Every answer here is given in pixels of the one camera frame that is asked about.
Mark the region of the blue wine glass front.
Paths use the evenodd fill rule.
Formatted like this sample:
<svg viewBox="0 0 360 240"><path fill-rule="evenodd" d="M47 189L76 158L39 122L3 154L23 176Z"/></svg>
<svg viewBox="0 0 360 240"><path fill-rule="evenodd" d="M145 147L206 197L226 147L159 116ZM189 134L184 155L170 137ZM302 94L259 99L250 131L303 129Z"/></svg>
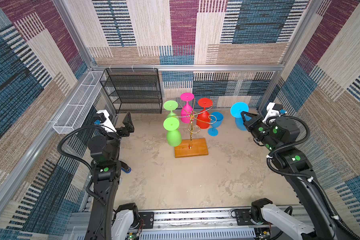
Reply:
<svg viewBox="0 0 360 240"><path fill-rule="evenodd" d="M236 124L237 128L241 131L247 131L247 129L244 125L242 112L248 112L248 111L249 111L249 106L244 102L237 102L237 103L233 104L231 107L231 110L230 110L231 115L235 118L235 124Z"/></svg>

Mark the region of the blue wine glass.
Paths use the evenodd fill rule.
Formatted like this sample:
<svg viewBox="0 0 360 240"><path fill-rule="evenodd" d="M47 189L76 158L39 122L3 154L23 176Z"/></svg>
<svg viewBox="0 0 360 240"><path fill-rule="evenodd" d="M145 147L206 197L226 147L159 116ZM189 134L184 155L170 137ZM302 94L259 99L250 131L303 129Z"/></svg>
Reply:
<svg viewBox="0 0 360 240"><path fill-rule="evenodd" d="M237 102L237 103L233 104L231 107L231 110L230 110L231 115L235 118L235 124L236 124L237 128L241 131L247 131L247 129L244 125L242 112L248 112L248 111L249 111L249 106L244 102Z"/></svg>
<svg viewBox="0 0 360 240"><path fill-rule="evenodd" d="M219 134L217 128L222 124L224 120L224 116L220 112L213 112L210 115L210 119L211 119L211 124L210 124L211 127L208 129L208 134L212 137L215 137Z"/></svg>

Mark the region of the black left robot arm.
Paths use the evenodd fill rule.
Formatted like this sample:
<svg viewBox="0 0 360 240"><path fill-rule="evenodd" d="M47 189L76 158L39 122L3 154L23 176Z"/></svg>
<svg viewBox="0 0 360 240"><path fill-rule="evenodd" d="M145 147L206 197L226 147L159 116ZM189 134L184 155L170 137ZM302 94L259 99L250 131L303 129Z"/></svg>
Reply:
<svg viewBox="0 0 360 240"><path fill-rule="evenodd" d="M96 113L98 124L80 127L71 131L59 142L58 152L84 164L90 170L90 182L86 192L94 198L86 240L124 240L131 228L140 224L136 204L126 204L114 210L116 192L120 185L121 173L129 173L130 167L119 160L123 137L135 131L131 113L123 119L123 126L115 128L105 111ZM88 141L91 163L63 150L63 144L73 135L87 129L96 129L99 135Z"/></svg>

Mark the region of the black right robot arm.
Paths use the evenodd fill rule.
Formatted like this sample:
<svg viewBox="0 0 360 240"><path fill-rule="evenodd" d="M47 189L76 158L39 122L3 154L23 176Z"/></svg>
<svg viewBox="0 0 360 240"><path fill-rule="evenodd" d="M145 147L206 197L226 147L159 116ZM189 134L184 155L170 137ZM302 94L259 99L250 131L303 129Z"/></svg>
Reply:
<svg viewBox="0 0 360 240"><path fill-rule="evenodd" d="M305 227L268 200L257 205L260 220L274 224L293 240L359 240L360 236L338 215L306 155L296 148L310 138L308 125L293 116L270 117L266 121L260 115L245 111L241 116L255 143L270 151L266 156L268 168L293 187L313 227Z"/></svg>

